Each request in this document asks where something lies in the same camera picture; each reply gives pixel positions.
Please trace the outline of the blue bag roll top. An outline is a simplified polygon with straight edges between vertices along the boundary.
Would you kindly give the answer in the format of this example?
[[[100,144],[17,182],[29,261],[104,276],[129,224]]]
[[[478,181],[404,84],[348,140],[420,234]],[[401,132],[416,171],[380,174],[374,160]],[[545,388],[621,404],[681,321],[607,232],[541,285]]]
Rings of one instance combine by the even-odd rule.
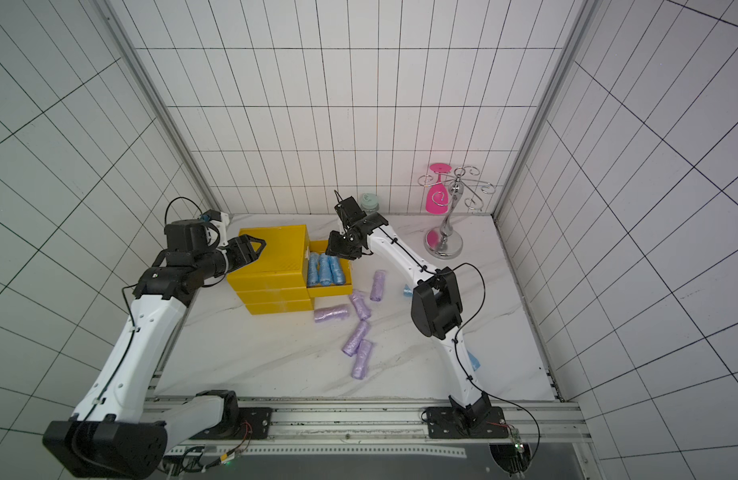
[[[329,256],[328,261],[329,261],[333,283],[335,285],[345,285],[346,275],[341,266],[340,259],[336,256]]]

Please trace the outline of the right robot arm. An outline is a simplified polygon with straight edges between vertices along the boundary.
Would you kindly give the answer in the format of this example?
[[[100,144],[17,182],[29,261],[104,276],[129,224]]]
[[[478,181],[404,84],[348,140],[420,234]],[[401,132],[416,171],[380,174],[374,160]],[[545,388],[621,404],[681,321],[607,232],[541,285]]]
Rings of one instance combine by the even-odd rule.
[[[468,438],[484,435],[508,438],[510,428],[491,417],[490,396],[476,383],[465,343],[458,338],[463,304],[454,270],[438,268],[418,255],[379,213],[367,213],[352,197],[337,198],[335,211],[342,224],[330,232],[327,253],[346,260],[378,255],[391,262],[412,288],[410,317],[417,330],[434,340],[449,387],[447,428]]]

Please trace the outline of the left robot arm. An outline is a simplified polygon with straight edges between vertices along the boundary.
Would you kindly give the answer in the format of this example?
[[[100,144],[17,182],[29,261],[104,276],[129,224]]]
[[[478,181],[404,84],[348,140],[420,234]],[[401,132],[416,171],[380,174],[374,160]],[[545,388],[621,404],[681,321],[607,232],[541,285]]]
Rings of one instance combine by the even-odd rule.
[[[146,479],[165,454],[208,432],[230,437],[242,426],[230,390],[201,392],[157,420],[142,419],[146,396],[172,338],[209,279],[257,261],[264,240],[230,238],[217,211],[169,223],[167,246],[132,285],[123,330],[103,369],[67,420],[47,427],[44,447],[75,477]]]

